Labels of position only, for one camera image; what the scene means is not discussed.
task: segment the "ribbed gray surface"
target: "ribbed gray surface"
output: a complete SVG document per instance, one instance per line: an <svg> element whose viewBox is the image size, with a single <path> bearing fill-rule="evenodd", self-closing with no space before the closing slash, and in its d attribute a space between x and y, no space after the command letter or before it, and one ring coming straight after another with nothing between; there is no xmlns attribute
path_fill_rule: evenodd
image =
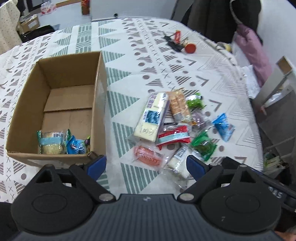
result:
<svg viewBox="0 0 296 241"><path fill-rule="evenodd" d="M98 207L79 228L44 237L20 233L16 241L181 241L282 240L269 231L253 236L225 233L206 223L194 205L181 204L172 195L122 194L112 204Z"/></svg>

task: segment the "floor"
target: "floor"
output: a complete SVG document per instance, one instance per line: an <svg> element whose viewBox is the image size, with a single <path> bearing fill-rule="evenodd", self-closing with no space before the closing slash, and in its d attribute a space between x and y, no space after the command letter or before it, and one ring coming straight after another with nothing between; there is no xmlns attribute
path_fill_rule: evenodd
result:
<svg viewBox="0 0 296 241"><path fill-rule="evenodd" d="M57 8L54 12L41 15L38 14L40 26L59 24L59 29L91 22L90 15L82 15L81 3L73 3Z"/></svg>

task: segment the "person's hand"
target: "person's hand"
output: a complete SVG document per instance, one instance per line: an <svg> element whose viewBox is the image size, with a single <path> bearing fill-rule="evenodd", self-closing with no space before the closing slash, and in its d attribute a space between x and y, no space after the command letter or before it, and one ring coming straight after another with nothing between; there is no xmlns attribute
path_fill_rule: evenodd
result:
<svg viewBox="0 0 296 241"><path fill-rule="evenodd" d="M279 235L285 241L296 241L296 234L282 233L277 231L276 231L276 234Z"/></svg>

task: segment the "pink cloth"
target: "pink cloth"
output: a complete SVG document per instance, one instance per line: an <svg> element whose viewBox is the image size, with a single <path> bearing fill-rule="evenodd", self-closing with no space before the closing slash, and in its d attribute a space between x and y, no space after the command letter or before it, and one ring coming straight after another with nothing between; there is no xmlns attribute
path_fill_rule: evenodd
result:
<svg viewBox="0 0 296 241"><path fill-rule="evenodd" d="M249 27L239 24L234 41L244 52L250 64L254 66L258 84L262 87L272 74L272 69L258 36Z"/></svg>

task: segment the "open cardboard box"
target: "open cardboard box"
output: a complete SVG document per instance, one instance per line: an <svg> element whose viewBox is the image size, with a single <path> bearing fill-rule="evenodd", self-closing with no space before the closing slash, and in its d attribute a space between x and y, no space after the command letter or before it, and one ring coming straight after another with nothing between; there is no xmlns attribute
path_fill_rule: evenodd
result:
<svg viewBox="0 0 296 241"><path fill-rule="evenodd" d="M106 154L104 106L107 75L100 52L39 60L19 97L7 137L7 155L25 164L87 163L87 154L39 154L37 131L70 129L91 136L90 150Z"/></svg>

